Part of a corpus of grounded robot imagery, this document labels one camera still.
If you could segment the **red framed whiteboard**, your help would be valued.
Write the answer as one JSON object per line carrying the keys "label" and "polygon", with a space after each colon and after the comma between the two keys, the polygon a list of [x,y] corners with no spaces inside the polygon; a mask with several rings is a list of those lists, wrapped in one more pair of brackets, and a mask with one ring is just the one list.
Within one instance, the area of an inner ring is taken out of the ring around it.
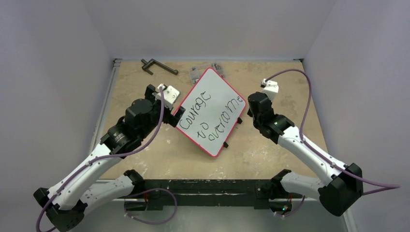
{"label": "red framed whiteboard", "polygon": [[180,106],[185,113],[176,128],[217,157],[247,103],[213,68],[207,68]]}

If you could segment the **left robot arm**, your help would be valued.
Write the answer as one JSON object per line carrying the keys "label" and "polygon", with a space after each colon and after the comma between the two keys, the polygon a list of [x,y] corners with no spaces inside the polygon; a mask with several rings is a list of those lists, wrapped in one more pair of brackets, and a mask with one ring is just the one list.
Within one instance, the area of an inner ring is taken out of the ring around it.
{"label": "left robot arm", "polygon": [[148,189],[142,176],[127,170],[98,188],[94,183],[111,167],[145,149],[162,124],[175,127],[184,108],[173,113],[180,92],[173,86],[149,85],[143,98],[134,100],[125,114],[101,138],[86,159],[67,177],[50,188],[39,188],[34,198],[47,216],[52,230],[70,231],[97,207],[116,198],[142,197],[145,202],[159,188]]}

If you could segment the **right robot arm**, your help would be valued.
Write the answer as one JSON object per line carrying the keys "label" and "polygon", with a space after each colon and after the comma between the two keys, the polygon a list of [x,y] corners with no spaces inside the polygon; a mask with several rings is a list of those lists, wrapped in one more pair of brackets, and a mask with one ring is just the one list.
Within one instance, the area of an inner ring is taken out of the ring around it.
{"label": "right robot arm", "polygon": [[266,94],[255,92],[248,96],[248,103],[248,115],[259,133],[290,151],[317,176],[284,169],[271,179],[275,196],[297,193],[319,201],[330,214],[339,217],[363,195],[359,180],[363,172],[357,164],[347,165],[312,143],[291,120],[274,112]]}

